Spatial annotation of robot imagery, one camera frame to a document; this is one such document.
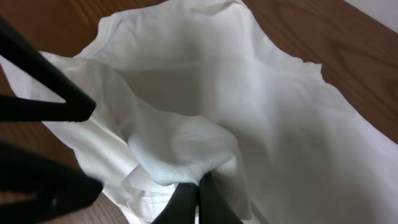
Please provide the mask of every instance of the brown wooden surface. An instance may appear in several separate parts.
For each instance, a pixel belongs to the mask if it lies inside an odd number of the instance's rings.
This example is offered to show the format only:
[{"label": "brown wooden surface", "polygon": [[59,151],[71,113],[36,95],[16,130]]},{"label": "brown wooden surface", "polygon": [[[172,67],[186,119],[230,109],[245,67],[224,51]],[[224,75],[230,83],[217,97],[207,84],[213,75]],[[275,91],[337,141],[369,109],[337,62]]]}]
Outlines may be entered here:
[{"label": "brown wooden surface", "polygon": [[[37,50],[70,57],[95,38],[101,17],[162,1],[0,0],[0,14]],[[378,130],[398,142],[398,34],[342,0],[245,3],[279,48],[322,63],[324,79]],[[1,72],[0,93],[12,94]],[[40,123],[0,123],[0,139],[77,167],[73,152]],[[126,220],[102,195],[92,207],[51,223]]]}]

